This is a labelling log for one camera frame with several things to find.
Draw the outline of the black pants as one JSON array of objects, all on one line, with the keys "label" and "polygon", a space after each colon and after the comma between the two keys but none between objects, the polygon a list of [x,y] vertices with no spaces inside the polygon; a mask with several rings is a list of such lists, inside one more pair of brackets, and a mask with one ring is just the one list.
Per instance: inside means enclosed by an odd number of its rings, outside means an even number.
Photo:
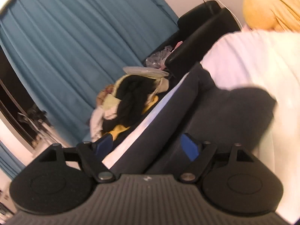
[{"label": "black pants", "polygon": [[276,100],[259,87],[220,89],[210,73],[194,66],[187,76],[129,130],[103,161],[119,174],[179,176],[190,160],[181,137],[216,144],[229,153],[233,144],[253,150],[274,116]]}]

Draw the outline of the pile of clothes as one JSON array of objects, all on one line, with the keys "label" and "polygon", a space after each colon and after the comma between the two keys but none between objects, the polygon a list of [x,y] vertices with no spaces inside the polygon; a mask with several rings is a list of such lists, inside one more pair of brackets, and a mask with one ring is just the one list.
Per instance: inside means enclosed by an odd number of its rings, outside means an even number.
[{"label": "pile of clothes", "polygon": [[149,67],[124,67],[124,76],[106,86],[96,98],[89,121],[94,142],[105,134],[113,140],[136,124],[169,90],[169,73]]}]

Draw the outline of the narrow blue curtain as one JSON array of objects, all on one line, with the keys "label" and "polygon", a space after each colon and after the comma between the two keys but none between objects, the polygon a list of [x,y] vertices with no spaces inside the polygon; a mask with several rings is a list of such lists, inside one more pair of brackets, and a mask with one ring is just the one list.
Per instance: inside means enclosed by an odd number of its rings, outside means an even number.
[{"label": "narrow blue curtain", "polygon": [[2,142],[0,143],[0,164],[2,171],[11,180],[25,168],[25,165]]}]

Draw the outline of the dark window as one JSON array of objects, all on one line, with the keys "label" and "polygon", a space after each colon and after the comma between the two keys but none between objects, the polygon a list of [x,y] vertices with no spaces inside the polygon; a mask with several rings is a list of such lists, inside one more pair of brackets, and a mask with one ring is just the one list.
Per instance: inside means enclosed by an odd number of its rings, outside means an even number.
[{"label": "dark window", "polygon": [[5,53],[1,50],[1,113],[31,148],[33,148],[31,141],[34,140],[36,134],[27,123],[19,122],[17,116],[19,112],[26,114],[34,104]]}]

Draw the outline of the clear plastic bag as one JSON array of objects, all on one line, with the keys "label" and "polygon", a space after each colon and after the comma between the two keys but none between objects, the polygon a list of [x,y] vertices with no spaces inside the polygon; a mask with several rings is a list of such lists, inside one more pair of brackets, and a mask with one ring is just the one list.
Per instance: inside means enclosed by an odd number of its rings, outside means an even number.
[{"label": "clear plastic bag", "polygon": [[166,46],[162,51],[158,51],[151,56],[147,57],[145,60],[145,65],[148,68],[154,69],[165,69],[165,61],[169,57],[169,55],[173,52],[173,48],[171,46]]}]

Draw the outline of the pastel bed sheet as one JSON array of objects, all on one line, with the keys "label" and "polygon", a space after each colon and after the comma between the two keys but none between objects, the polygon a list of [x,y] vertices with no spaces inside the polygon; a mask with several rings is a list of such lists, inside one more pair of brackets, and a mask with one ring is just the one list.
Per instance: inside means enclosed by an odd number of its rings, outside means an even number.
[{"label": "pastel bed sheet", "polygon": [[299,34],[223,36],[202,62],[220,89],[259,87],[276,100],[253,150],[233,144],[195,183],[119,174],[104,186],[100,224],[299,224]]}]

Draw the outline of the large blue curtain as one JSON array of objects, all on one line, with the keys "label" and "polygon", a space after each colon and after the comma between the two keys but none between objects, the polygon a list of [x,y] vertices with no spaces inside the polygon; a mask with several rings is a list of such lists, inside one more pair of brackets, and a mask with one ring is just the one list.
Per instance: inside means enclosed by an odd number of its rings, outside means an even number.
[{"label": "large blue curtain", "polygon": [[83,141],[96,96],[177,32],[164,0],[13,0],[1,47],[27,92],[69,144]]}]

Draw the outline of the yellow pillow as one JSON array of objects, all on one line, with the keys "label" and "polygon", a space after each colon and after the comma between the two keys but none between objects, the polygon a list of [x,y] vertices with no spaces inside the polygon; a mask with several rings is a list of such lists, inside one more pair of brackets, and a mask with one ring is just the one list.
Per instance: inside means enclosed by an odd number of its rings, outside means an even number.
[{"label": "yellow pillow", "polygon": [[299,32],[299,0],[243,0],[243,15],[252,30]]}]

